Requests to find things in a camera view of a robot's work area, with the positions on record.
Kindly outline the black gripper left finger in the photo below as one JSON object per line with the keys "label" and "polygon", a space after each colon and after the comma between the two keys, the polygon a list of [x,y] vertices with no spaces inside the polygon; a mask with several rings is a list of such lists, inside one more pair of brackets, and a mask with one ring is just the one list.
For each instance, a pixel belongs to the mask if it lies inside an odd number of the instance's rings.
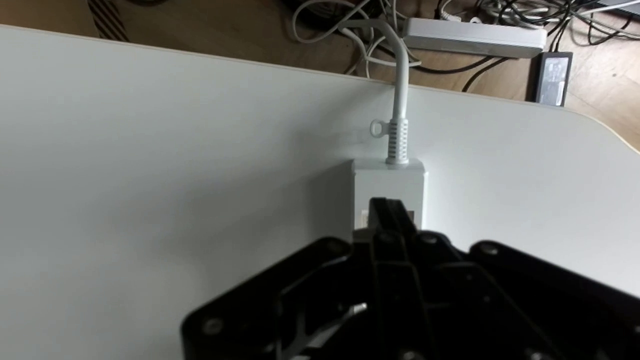
{"label": "black gripper left finger", "polygon": [[397,201],[375,198],[368,208],[371,265],[375,280],[375,313],[381,360],[397,360],[394,339],[397,280],[406,260],[403,226],[397,216]]}

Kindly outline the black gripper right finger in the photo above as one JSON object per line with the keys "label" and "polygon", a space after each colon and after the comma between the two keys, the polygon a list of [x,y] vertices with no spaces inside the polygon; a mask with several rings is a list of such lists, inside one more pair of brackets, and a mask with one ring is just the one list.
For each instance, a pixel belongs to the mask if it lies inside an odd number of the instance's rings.
{"label": "black gripper right finger", "polygon": [[403,273],[406,275],[404,289],[409,295],[403,311],[409,314],[410,349],[424,360],[441,360],[442,350],[434,314],[448,307],[437,266],[448,258],[446,236],[441,233],[418,231],[412,212],[398,204],[398,234],[403,239]]}

